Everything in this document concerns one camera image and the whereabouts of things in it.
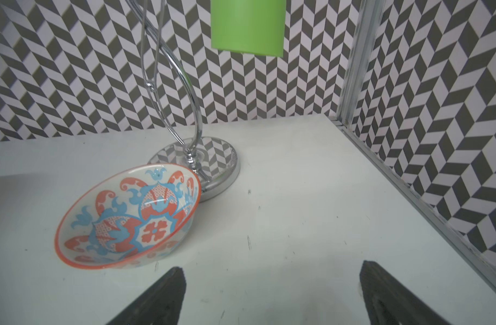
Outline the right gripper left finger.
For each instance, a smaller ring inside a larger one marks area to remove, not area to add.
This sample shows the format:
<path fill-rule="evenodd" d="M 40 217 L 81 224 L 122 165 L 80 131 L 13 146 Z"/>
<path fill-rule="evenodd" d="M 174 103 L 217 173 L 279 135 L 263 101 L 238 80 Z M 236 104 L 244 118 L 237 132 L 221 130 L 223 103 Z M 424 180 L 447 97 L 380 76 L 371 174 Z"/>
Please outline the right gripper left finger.
<path fill-rule="evenodd" d="M 171 268 L 108 324 L 173 324 L 180 319 L 186 279 L 180 267 Z"/>

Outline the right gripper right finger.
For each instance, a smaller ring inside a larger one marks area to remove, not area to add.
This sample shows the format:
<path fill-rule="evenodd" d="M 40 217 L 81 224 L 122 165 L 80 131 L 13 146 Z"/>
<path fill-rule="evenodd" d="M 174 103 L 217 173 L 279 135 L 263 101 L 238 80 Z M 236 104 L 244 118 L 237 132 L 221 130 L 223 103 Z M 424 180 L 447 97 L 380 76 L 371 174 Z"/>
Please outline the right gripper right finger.
<path fill-rule="evenodd" d="M 450 324 L 375 261 L 363 262 L 360 284 L 372 325 Z"/>

